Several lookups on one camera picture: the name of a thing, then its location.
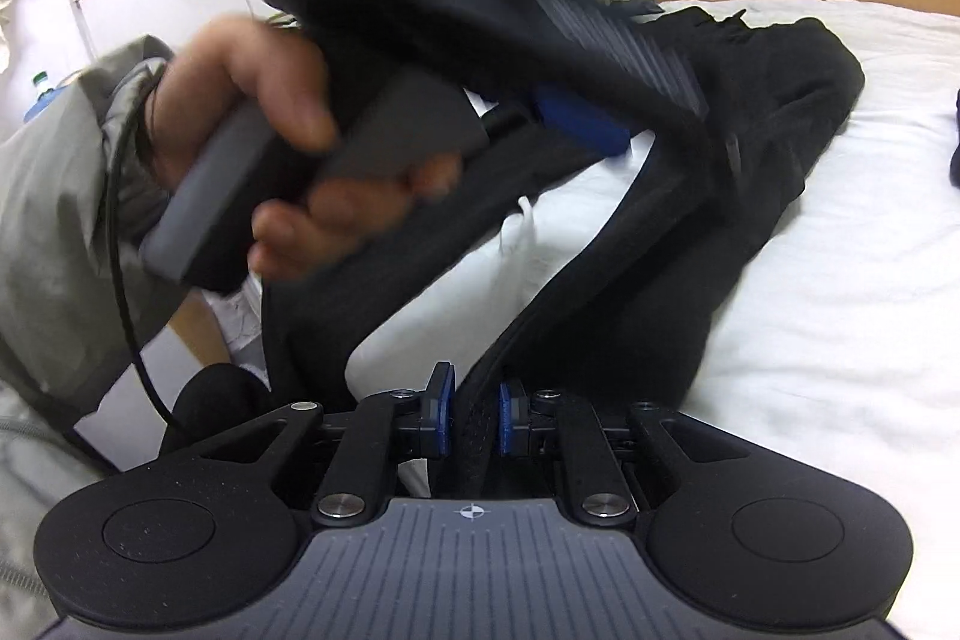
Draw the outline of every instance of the gray ribbed panel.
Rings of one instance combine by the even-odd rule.
[[[176,640],[760,640],[698,613],[617,531],[553,501],[397,499],[366,527],[318,534],[262,600]],[[144,638],[66,622],[49,640]],[[881,622],[794,640],[892,640]]]

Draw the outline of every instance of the hand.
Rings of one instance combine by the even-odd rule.
[[[255,98],[295,148],[322,152],[337,143],[320,49],[296,31],[223,18],[176,56],[147,104],[152,169],[161,186],[176,191],[242,95]],[[248,264],[270,280],[301,277],[399,223],[416,199],[442,197],[459,175],[459,157],[445,155],[399,180],[326,180],[303,206],[261,204],[253,214],[256,244]]]

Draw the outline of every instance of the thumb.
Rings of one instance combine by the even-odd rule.
[[[320,49],[304,35],[256,20],[235,25],[226,66],[234,84],[263,110],[295,148],[322,152],[339,134],[328,106],[328,72]]]

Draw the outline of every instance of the finger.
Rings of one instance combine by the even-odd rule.
[[[326,62],[315,44],[297,31],[243,19],[225,25],[222,38],[230,79],[256,99],[283,138],[308,151],[335,145]]]
[[[247,255],[247,266],[250,271],[270,282],[301,280],[310,273],[309,266],[291,261],[263,242],[256,242],[251,247]]]
[[[462,170],[459,155],[445,153],[435,156],[411,172],[410,188],[422,199],[442,199],[460,181]]]
[[[393,228],[413,203],[411,190],[397,180],[328,180],[307,196],[315,223],[361,237]]]
[[[363,242],[361,235],[320,226],[304,210],[281,201],[257,207],[253,237],[277,255],[308,268],[340,261]]]

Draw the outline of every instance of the white bed sheet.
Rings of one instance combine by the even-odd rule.
[[[674,2],[749,25],[822,20],[867,83],[803,196],[715,319],[685,410],[861,483],[896,506],[915,557],[891,620],[913,640],[958,640],[960,609],[960,19],[857,1]],[[360,345],[358,396],[458,375],[613,213],[649,152],[634,140],[523,201],[501,231]]]

